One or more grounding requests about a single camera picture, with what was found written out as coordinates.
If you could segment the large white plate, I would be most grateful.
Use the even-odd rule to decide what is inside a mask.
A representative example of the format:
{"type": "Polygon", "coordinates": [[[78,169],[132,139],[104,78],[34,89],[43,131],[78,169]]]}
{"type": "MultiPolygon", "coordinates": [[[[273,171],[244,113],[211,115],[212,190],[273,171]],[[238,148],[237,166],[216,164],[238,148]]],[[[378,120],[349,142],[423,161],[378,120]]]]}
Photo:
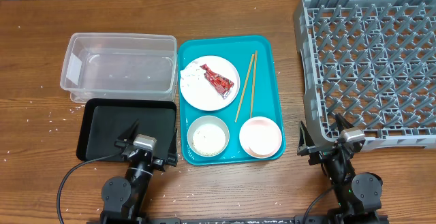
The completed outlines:
{"type": "Polygon", "coordinates": [[[240,77],[237,69],[231,62],[223,57],[209,55],[198,57],[189,64],[191,63],[197,63],[200,66],[207,64],[213,72],[233,81],[234,86],[228,97],[223,99],[205,77],[188,87],[181,87],[179,85],[180,92],[189,105],[199,110],[210,112],[225,108],[235,100],[240,88],[240,77]]]}

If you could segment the red snack wrapper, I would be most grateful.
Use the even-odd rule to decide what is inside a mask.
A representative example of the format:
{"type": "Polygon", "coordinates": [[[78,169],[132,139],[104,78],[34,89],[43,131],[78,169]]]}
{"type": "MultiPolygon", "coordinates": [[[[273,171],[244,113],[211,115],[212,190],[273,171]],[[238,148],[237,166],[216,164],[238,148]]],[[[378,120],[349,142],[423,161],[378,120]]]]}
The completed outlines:
{"type": "Polygon", "coordinates": [[[234,86],[233,81],[227,79],[221,74],[213,72],[207,64],[203,64],[200,67],[205,71],[204,77],[208,80],[209,84],[223,99],[227,98],[234,86]]]}

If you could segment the white tissue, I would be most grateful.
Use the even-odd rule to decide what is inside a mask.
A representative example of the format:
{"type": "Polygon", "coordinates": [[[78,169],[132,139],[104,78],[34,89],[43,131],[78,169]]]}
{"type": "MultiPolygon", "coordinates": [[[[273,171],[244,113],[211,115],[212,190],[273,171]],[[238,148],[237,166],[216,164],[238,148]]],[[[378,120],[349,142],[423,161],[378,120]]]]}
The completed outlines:
{"type": "Polygon", "coordinates": [[[188,87],[195,84],[201,78],[204,78],[205,70],[200,67],[197,63],[191,63],[186,66],[185,69],[180,72],[180,85],[181,87],[188,87]]]}

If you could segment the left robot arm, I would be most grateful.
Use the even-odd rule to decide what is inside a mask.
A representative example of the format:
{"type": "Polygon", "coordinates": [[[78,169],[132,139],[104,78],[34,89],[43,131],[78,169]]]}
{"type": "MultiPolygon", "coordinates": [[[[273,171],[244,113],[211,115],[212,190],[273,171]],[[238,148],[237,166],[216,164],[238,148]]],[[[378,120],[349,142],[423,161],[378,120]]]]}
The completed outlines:
{"type": "Polygon", "coordinates": [[[129,163],[124,177],[113,177],[102,187],[104,207],[99,222],[150,223],[141,214],[141,207],[153,172],[165,172],[178,163],[175,131],[163,142],[138,133],[139,121],[124,131],[114,142],[121,149],[121,157],[129,163]]]}

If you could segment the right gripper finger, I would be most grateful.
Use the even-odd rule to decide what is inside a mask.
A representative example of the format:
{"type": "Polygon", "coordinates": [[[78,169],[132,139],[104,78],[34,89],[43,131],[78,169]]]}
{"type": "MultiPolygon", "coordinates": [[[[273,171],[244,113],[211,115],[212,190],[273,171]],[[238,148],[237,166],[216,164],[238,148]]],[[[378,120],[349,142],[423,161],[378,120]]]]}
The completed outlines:
{"type": "Polygon", "coordinates": [[[345,139],[345,133],[346,133],[346,130],[347,129],[351,129],[351,128],[354,128],[354,126],[350,123],[350,122],[348,122],[342,115],[340,115],[340,114],[336,114],[335,115],[335,121],[336,121],[336,124],[337,124],[337,129],[338,129],[338,131],[339,131],[339,133],[340,133],[340,138],[342,139],[342,140],[344,140],[345,139]]]}
{"type": "Polygon", "coordinates": [[[299,148],[314,148],[315,143],[312,140],[312,138],[307,130],[307,127],[305,126],[305,124],[302,121],[299,122],[299,132],[300,132],[300,136],[299,136],[298,147],[299,148]]]}

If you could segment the small pink plate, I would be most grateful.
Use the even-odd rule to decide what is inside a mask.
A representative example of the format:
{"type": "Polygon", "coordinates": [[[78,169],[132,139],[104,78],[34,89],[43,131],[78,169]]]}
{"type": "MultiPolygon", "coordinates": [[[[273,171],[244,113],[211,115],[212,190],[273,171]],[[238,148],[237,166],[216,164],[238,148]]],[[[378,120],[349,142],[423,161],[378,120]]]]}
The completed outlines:
{"type": "Polygon", "coordinates": [[[242,125],[239,142],[248,155],[257,159],[266,159],[279,151],[283,145],[283,136],[276,122],[257,116],[242,125]]]}

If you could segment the wooden chopstick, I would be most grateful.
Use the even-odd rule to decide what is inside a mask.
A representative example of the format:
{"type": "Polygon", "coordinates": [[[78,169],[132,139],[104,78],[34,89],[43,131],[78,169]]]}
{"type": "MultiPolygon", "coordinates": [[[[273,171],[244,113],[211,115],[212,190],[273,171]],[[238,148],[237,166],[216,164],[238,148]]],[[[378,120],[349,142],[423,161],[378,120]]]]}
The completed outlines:
{"type": "Polygon", "coordinates": [[[239,114],[240,114],[240,109],[241,109],[242,104],[243,104],[243,99],[244,99],[244,96],[245,96],[245,91],[246,91],[246,88],[247,88],[247,83],[248,83],[249,76],[250,76],[250,73],[251,73],[251,68],[252,68],[252,65],[253,65],[254,58],[255,58],[255,54],[252,54],[251,55],[251,60],[249,62],[249,66],[248,66],[248,69],[247,69],[247,75],[245,77],[245,81],[244,81],[244,85],[243,85],[243,90],[241,91],[241,96],[240,96],[240,100],[239,100],[239,104],[238,104],[238,109],[237,109],[237,112],[236,112],[236,117],[234,119],[235,123],[237,123],[237,121],[238,121],[238,117],[239,117],[239,114]]]}
{"type": "Polygon", "coordinates": [[[254,64],[253,64],[253,79],[252,79],[252,89],[251,89],[250,118],[253,117],[253,105],[254,105],[254,97],[255,97],[255,79],[256,79],[257,61],[258,61],[258,51],[256,50],[255,53],[254,53],[254,64]]]}

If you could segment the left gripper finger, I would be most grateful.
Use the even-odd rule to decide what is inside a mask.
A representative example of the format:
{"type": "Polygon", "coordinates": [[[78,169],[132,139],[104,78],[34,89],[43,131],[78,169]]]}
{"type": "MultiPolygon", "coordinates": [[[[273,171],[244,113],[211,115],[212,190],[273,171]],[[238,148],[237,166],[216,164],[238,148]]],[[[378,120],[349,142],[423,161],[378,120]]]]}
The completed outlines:
{"type": "Polygon", "coordinates": [[[134,123],[126,129],[117,139],[117,142],[132,143],[138,134],[139,120],[135,120],[134,123]]]}
{"type": "Polygon", "coordinates": [[[177,129],[174,130],[171,143],[168,147],[168,159],[177,158],[177,129]]]}

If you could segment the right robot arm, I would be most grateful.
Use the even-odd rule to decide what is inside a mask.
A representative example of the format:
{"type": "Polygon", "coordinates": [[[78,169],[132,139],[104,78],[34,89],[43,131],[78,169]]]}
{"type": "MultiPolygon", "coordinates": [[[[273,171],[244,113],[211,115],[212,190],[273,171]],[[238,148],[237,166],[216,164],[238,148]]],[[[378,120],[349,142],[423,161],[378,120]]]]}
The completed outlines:
{"type": "Polygon", "coordinates": [[[303,122],[299,124],[297,155],[308,156],[309,165],[321,165],[331,186],[315,198],[303,215],[294,217],[295,223],[378,224],[388,223],[388,217],[379,216],[382,207],[383,181],[377,174],[355,173],[351,159],[360,152],[365,142],[364,132],[354,127],[343,116],[335,116],[340,136],[334,142],[317,145],[303,122]],[[323,197],[334,192],[338,208],[325,215],[311,215],[310,211],[323,197]]]}

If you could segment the pile of rice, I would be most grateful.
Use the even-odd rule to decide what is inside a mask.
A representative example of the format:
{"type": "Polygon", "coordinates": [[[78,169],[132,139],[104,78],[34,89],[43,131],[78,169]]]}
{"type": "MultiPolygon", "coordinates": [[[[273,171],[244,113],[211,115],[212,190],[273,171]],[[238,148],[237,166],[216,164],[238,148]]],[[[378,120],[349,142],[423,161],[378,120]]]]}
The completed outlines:
{"type": "Polygon", "coordinates": [[[193,148],[202,156],[219,154],[226,144],[225,132],[214,124],[199,126],[193,133],[193,148]]]}

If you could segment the grey bowl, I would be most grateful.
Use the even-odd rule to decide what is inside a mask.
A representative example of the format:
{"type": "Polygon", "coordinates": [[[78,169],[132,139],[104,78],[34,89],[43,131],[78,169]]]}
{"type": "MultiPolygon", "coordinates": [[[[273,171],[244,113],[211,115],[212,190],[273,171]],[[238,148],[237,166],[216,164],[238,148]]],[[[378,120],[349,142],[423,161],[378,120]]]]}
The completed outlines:
{"type": "Polygon", "coordinates": [[[230,141],[227,125],[216,116],[201,116],[188,128],[187,143],[201,157],[221,154],[230,141]]]}

